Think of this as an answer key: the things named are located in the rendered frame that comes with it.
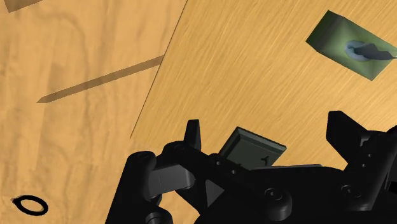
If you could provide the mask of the dark grey flat box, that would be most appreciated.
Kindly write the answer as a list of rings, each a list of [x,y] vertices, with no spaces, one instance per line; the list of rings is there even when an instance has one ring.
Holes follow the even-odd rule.
[[[286,146],[241,127],[236,127],[219,155],[245,169],[270,167],[286,151]]]

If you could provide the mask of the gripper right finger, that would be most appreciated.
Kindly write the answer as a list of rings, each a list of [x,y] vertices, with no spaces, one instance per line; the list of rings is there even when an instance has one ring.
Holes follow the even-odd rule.
[[[326,140],[347,162],[337,181],[346,211],[369,211],[397,157],[397,125],[367,130],[342,111],[328,113]]]

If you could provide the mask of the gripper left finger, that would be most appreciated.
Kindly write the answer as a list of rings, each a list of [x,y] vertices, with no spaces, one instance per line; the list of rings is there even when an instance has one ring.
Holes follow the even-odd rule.
[[[195,208],[194,224],[236,224],[236,206],[230,186],[216,172],[218,154],[200,150],[200,125],[189,120],[182,141],[151,151],[131,154],[125,163],[105,224],[174,224],[170,212],[160,207],[162,195],[177,192]]]

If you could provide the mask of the green tissue box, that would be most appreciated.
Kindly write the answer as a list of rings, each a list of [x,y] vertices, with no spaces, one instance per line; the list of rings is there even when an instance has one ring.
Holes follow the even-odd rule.
[[[330,10],[306,43],[368,80],[374,80],[392,60],[397,60],[397,47]]]

